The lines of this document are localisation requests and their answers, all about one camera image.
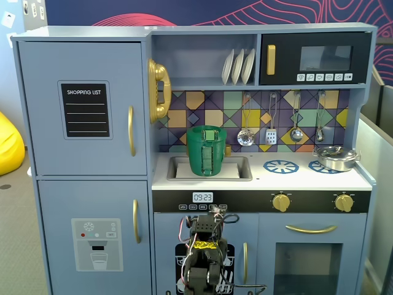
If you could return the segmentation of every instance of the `green toy pot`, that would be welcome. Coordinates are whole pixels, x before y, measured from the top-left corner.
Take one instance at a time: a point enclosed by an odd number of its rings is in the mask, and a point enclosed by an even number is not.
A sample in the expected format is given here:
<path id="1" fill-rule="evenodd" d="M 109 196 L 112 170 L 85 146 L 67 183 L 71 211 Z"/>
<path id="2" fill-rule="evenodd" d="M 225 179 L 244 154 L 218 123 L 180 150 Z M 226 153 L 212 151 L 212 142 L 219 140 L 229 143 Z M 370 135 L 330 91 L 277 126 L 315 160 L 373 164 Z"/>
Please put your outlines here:
<path id="1" fill-rule="evenodd" d="M 194 174 L 214 176 L 220 173 L 226 139 L 227 132 L 215 126 L 197 126 L 187 130 L 187 148 Z"/>

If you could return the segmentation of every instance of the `colorful tile backsplash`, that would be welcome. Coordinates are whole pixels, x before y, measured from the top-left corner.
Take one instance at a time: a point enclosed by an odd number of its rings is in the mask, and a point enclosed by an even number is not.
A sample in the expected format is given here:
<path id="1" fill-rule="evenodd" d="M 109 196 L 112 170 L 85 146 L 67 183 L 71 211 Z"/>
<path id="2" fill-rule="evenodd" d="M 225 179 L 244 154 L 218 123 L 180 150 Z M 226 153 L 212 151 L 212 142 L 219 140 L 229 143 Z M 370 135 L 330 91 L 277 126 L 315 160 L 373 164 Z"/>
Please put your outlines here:
<path id="1" fill-rule="evenodd" d="M 277 129 L 277 144 L 266 145 L 265 133 L 270 128 L 271 117 L 268 113 L 270 91 L 248 92 L 251 100 L 243 98 L 243 92 L 227 91 L 184 91 L 173 92 L 168 115 L 159 120 L 158 142 L 161 152 L 185 152 L 186 131 L 200 125 L 223 127 L 227 131 L 227 144 L 233 152 L 311 152 L 317 147 L 332 144 L 341 145 L 344 141 L 346 119 L 348 115 L 349 90 L 327 90 L 325 101 L 321 100 L 319 112 L 322 113 L 325 139 L 315 142 L 317 126 L 318 91 L 302 90 L 298 126 L 304 136 L 299 143 L 290 138 L 294 127 L 293 106 L 298 103 L 294 91 L 281 90 L 277 93 L 277 113 L 274 128 Z M 272 100 L 271 114 L 275 105 Z M 255 133 L 252 146 L 241 146 L 237 136 L 246 126 Z"/>

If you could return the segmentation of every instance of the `microwave display screen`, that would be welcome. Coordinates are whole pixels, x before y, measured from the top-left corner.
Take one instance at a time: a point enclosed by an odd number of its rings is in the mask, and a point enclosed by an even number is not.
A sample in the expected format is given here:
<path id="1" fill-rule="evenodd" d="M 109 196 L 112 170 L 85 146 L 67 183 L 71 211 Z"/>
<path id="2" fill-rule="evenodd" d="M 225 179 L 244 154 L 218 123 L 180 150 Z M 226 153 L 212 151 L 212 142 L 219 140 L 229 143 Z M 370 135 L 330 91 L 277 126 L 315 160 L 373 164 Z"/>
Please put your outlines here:
<path id="1" fill-rule="evenodd" d="M 302 47 L 301 71 L 347 71 L 351 67 L 352 46 Z"/>

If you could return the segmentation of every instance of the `hanging utensil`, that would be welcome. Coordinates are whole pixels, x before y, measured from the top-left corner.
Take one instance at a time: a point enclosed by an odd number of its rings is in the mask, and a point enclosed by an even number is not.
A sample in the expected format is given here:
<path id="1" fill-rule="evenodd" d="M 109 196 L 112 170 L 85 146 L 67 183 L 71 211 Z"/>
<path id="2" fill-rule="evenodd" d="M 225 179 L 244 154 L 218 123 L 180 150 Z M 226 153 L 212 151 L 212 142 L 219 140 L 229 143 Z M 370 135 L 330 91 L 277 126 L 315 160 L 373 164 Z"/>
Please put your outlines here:
<path id="1" fill-rule="evenodd" d="M 319 105 L 321 104 L 321 98 L 324 100 L 324 106 L 326 105 L 326 92 L 320 91 L 318 92 L 319 98 L 318 98 L 318 107 L 317 107 L 317 121 L 318 121 L 318 126 L 317 126 L 317 132 L 315 134 L 315 140 L 318 141 L 319 143 L 323 142 L 325 139 L 324 132 L 322 131 L 322 117 L 325 114 L 325 107 L 323 107 L 322 113 L 319 112 Z"/>
<path id="2" fill-rule="evenodd" d="M 271 116 L 270 108 L 271 108 L 271 99 L 274 98 L 275 102 L 275 110 L 274 116 Z M 266 130 L 266 144 L 276 144 L 277 143 L 277 130 L 274 128 L 274 117 L 276 117 L 277 113 L 277 94 L 274 92 L 270 93 L 270 100 L 269 100 L 269 116 L 270 116 L 270 129 Z"/>
<path id="3" fill-rule="evenodd" d="M 303 132 L 300 130 L 300 128 L 297 125 L 299 111 L 300 111 L 300 92 L 295 92 L 294 95 L 298 98 L 298 100 L 297 100 L 298 101 L 298 108 L 297 108 L 297 112 L 295 112 L 295 102 L 296 102 L 296 100 L 295 100 L 294 101 L 294 110 L 293 110 L 294 128 L 292 129 L 292 132 L 290 133 L 290 138 L 292 139 L 292 141 L 298 143 L 303 138 Z"/>
<path id="4" fill-rule="evenodd" d="M 246 104 L 246 98 L 248 98 L 248 103 L 249 103 L 249 111 L 248 111 L 247 115 L 245 115 L 245 113 L 244 113 L 244 105 Z M 255 140 L 254 133 L 248 129 L 248 118 L 251 113 L 251 95 L 250 95 L 250 93 L 245 93 L 243 95 L 242 112 L 243 112 L 243 116 L 245 117 L 246 128 L 241 130 L 238 133 L 238 142 L 242 146 L 250 146 L 254 143 L 254 140 Z"/>

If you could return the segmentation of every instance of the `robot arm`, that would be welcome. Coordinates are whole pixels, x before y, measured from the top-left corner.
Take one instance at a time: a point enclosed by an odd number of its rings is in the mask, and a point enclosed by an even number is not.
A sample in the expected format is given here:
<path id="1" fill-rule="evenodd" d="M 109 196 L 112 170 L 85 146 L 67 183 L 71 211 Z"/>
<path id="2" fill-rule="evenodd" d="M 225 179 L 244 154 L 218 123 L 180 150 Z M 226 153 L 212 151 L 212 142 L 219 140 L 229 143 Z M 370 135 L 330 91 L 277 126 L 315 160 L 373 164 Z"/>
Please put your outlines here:
<path id="1" fill-rule="evenodd" d="M 228 243 L 222 237 L 222 230 L 224 223 L 239 221 L 238 215 L 225 213 L 225 210 L 215 207 L 207 215 L 187 217 L 187 227 L 191 230 L 189 249 L 182 266 L 185 295 L 215 295 L 221 278 L 233 287 L 261 288 L 256 295 L 266 289 L 265 285 L 235 285 L 225 278 L 224 260 Z"/>

